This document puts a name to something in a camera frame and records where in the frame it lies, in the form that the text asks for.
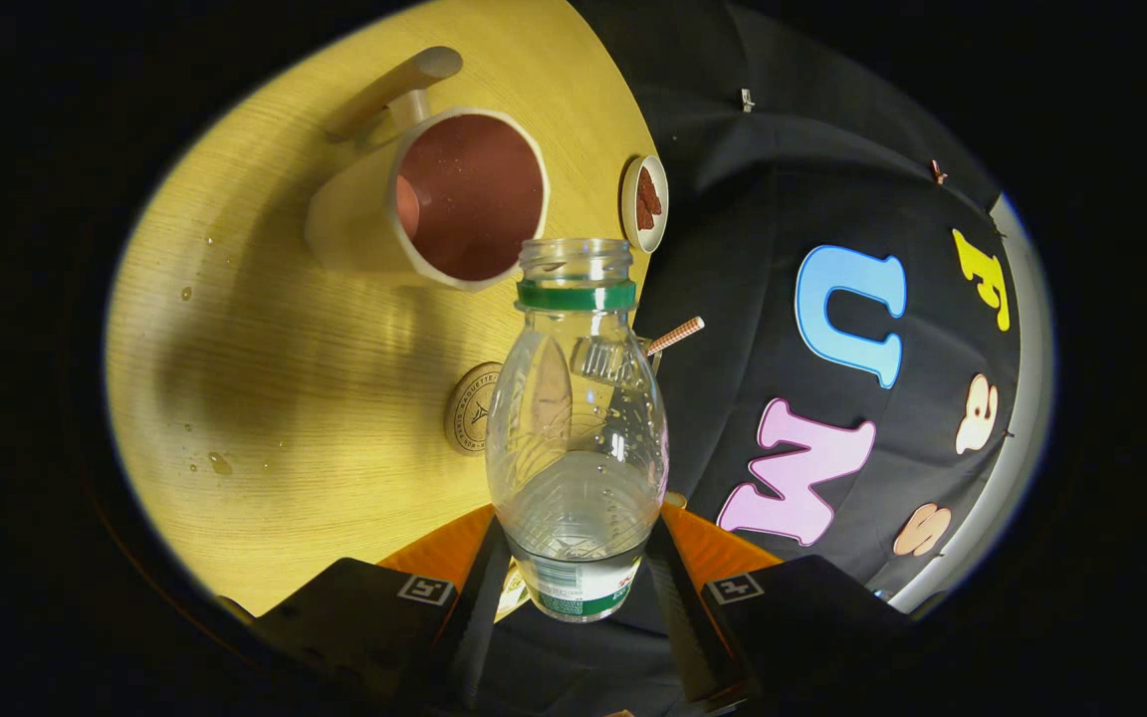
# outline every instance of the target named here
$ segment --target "mug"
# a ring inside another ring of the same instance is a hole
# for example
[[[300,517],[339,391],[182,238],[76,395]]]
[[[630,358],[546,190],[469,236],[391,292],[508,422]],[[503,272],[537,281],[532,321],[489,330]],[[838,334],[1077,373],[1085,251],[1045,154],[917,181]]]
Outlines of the mug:
[[[463,60],[424,49],[327,122],[346,140],[388,108],[393,140],[358,158],[309,205],[305,241],[323,267],[405,286],[482,290],[517,268],[520,246],[547,221],[547,169],[533,137],[491,109],[428,116],[427,88]]]

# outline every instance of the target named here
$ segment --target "plastic bottle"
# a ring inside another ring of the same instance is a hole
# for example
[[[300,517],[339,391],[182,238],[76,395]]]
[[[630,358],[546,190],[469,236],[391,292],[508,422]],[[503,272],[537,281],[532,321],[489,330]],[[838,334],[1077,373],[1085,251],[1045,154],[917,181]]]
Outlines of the plastic bottle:
[[[533,603],[570,623],[614,614],[666,490],[666,418],[631,332],[627,242],[524,242],[524,330],[486,429],[490,494]]]

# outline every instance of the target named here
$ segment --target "round table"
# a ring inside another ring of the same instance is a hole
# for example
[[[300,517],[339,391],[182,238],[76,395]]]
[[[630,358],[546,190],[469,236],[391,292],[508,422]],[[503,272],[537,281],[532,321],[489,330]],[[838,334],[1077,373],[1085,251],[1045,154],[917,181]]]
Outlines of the round table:
[[[306,203],[395,135],[321,122],[434,45],[465,68],[432,111],[510,114],[541,146],[546,236],[623,236],[618,187],[649,131],[563,0],[438,0],[360,29],[228,110],[147,202],[109,303],[109,418],[132,491],[206,590],[263,614],[342,556],[379,562],[487,501],[484,460],[443,437],[459,376],[501,361],[515,287],[390,289],[323,271]],[[633,250],[643,282],[647,257]]]

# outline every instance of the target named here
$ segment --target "blue letter u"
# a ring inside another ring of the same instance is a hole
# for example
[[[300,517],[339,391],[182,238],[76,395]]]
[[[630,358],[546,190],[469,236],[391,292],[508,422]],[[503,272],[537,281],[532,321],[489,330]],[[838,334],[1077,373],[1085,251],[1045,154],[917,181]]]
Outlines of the blue letter u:
[[[833,327],[826,301],[837,289],[879,301],[898,319],[905,313],[905,267],[896,257],[875,259],[842,246],[819,246],[804,257],[796,286],[796,322],[811,352],[871,372],[880,387],[892,388],[902,371],[902,337],[889,333],[883,341],[872,341]]]

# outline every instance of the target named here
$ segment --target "water droplet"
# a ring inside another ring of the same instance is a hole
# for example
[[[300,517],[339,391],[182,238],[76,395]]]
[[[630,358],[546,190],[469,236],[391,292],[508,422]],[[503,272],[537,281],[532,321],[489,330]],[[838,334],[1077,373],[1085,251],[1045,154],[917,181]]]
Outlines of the water droplet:
[[[206,454],[206,458],[210,459],[210,468],[219,473],[220,476],[227,476],[229,473],[233,473],[233,467],[228,465],[228,460],[224,460],[223,455],[214,453],[213,450]]]

